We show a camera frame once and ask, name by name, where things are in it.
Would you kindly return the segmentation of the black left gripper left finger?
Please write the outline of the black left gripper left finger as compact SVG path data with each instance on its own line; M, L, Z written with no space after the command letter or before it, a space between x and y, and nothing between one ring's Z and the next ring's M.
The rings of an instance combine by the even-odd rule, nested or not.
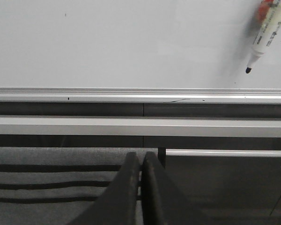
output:
M140 164L129 152L114 180L104 193L70 225L134 225Z

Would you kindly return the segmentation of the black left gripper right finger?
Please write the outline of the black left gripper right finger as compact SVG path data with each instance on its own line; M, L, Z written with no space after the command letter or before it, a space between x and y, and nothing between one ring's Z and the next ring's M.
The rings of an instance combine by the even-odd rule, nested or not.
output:
M142 163L141 205L145 225L215 224L187 200L153 152L147 152Z

